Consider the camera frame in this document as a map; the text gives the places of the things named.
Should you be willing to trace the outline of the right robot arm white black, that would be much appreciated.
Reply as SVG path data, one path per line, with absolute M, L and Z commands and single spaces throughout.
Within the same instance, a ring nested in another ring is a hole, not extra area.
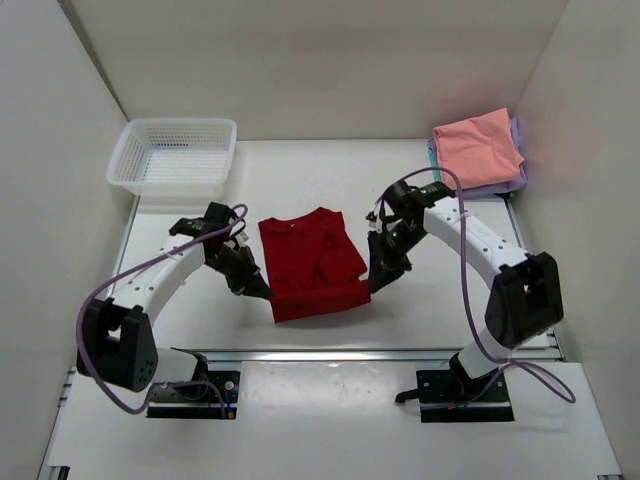
M 428 235 L 459 255 L 465 308 L 470 306 L 469 269 L 489 289 L 484 328 L 472 327 L 472 342 L 449 361 L 449 407 L 480 399 L 499 374 L 517 365 L 516 349 L 562 320 L 555 259 L 509 243 L 468 213 L 459 195 L 444 183 L 414 187 L 400 180 L 384 191 L 366 219 L 371 293 L 411 271 L 408 254 Z

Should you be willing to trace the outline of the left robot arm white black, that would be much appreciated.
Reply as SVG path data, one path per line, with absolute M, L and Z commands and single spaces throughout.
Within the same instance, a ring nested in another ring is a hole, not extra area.
M 115 390 L 143 393 L 149 404 L 159 390 L 190 401 L 220 399 L 206 358 L 194 351 L 160 348 L 153 326 L 163 308 L 196 271 L 222 275 L 232 294 L 269 300 L 273 292 L 247 244 L 244 204 L 212 202 L 196 218 L 181 218 L 155 257 L 97 287 L 76 320 L 77 370 L 91 378 L 121 410 L 137 415 Z

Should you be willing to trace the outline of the red t shirt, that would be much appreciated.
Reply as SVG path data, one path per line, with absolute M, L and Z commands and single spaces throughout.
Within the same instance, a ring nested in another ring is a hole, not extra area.
M 367 266 L 346 232 L 343 214 L 324 207 L 258 224 L 274 321 L 340 313 L 371 301 Z

